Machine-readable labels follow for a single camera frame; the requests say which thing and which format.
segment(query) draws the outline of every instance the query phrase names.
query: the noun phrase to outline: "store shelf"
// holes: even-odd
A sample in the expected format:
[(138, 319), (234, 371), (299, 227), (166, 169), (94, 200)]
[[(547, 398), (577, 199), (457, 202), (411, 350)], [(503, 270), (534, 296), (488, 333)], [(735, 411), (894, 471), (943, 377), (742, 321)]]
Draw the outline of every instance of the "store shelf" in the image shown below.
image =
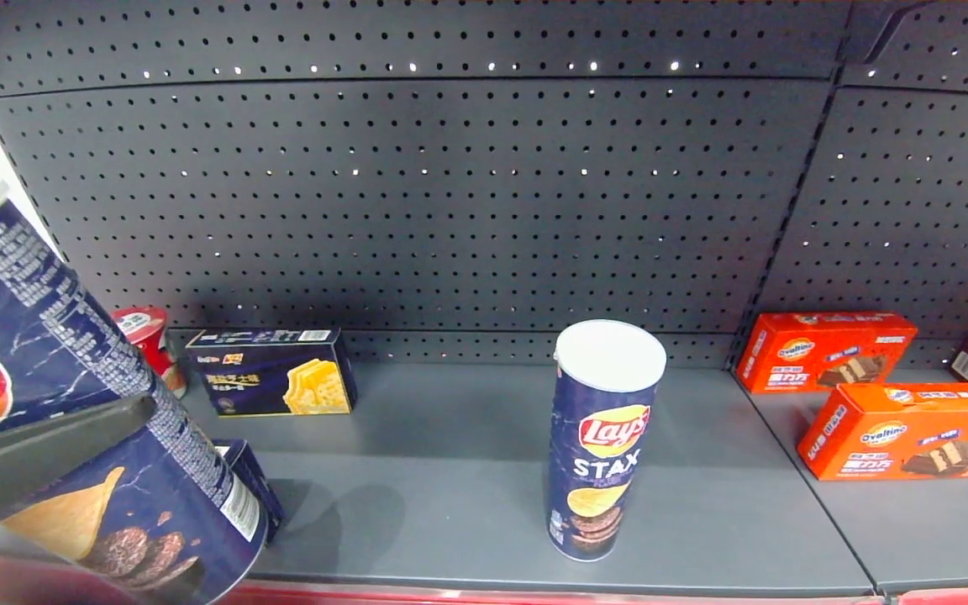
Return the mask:
[[(452, 589), (831, 597), (871, 583), (722, 371), (668, 371), (618, 546), (567, 560), (545, 533), (554, 374), (360, 364), (350, 416), (216, 418), (247, 438), (291, 519), (252, 576)], [(12, 548), (0, 529), (0, 550)]]
[[(953, 382), (943, 371), (896, 371), (892, 382)], [(754, 395), (754, 405), (887, 594), (968, 587), (968, 479), (820, 482), (797, 459), (827, 394)]]

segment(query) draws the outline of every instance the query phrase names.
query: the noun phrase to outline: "lay's stax can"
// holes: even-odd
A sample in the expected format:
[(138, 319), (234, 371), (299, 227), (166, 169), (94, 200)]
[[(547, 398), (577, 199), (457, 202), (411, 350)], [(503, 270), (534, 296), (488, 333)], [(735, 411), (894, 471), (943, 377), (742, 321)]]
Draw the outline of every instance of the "lay's stax can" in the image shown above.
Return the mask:
[(573, 324), (555, 342), (548, 533), (563, 555), (599, 560), (626, 514), (667, 352), (637, 326)]
[(140, 393), (144, 428), (0, 521), (139, 601), (214, 601), (259, 554), (264, 508), (0, 185), (0, 430)]

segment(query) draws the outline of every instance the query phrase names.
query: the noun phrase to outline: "chocolate wafer image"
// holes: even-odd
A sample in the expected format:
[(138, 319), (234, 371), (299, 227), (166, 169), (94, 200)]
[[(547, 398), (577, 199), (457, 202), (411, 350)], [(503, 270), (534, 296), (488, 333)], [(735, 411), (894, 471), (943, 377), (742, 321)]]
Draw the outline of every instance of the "chocolate wafer image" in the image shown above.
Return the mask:
[(836, 384), (876, 382), (883, 372), (885, 360), (883, 355), (850, 357), (844, 363), (823, 371), (818, 384), (822, 387), (834, 387)]
[(145, 559), (147, 532), (142, 528), (119, 529), (96, 541), (82, 566), (99, 574), (120, 578), (135, 570)]
[(915, 475), (948, 477), (968, 470), (968, 441), (948, 441), (933, 451), (915, 455), (902, 464), (902, 470)]

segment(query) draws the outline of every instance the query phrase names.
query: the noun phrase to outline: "cracker image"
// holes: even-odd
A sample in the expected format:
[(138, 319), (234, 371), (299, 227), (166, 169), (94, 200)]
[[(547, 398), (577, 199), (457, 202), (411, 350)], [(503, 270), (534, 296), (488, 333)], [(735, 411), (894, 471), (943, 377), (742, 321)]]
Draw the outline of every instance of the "cracker image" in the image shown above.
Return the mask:
[(92, 552), (111, 494), (126, 467), (116, 466), (103, 483), (47, 498), (3, 520), (15, 534), (67, 560)]
[(185, 537), (182, 532), (166, 534), (161, 539), (150, 541), (145, 558), (135, 568), (134, 573), (122, 579), (123, 585), (137, 587), (149, 585), (173, 566), (174, 560), (182, 553)]
[(311, 360), (286, 372), (289, 388), (283, 395), (292, 413), (327, 413), (331, 408), (349, 410), (350, 401), (334, 361)]
[(147, 532), (142, 528), (119, 529), (98, 540), (82, 566), (111, 578), (132, 573), (145, 558)]
[(629, 483), (603, 489), (581, 487), (567, 494), (566, 502), (574, 514), (579, 514), (581, 517), (599, 517), (618, 502), (618, 499), (626, 493), (627, 487)]

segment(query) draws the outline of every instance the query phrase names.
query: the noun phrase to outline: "perforated metal panel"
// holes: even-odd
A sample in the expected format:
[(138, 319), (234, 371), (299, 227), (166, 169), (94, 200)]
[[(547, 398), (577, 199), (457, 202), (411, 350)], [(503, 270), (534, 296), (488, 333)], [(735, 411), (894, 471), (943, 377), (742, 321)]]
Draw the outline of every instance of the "perforated metal panel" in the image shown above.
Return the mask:
[(968, 329), (968, 95), (844, 88), (760, 306), (890, 309)]
[(0, 95), (368, 77), (827, 77), (845, 3), (0, 1)]
[[(376, 332), (349, 330), (355, 360), (443, 361), (468, 364), (553, 364), (558, 333)], [(730, 334), (665, 334), (660, 341), (674, 367), (723, 367)]]
[(108, 306), (185, 325), (734, 332), (827, 92), (762, 80), (250, 83), (0, 99)]
[[(876, 11), (880, 7), (860, 8)], [(860, 24), (868, 29), (877, 25)], [(842, 74), (845, 85), (968, 92), (968, 3), (915, 3), (900, 8), (879, 41), (853, 51), (855, 62)], [(864, 56), (856, 56), (858, 51)]]

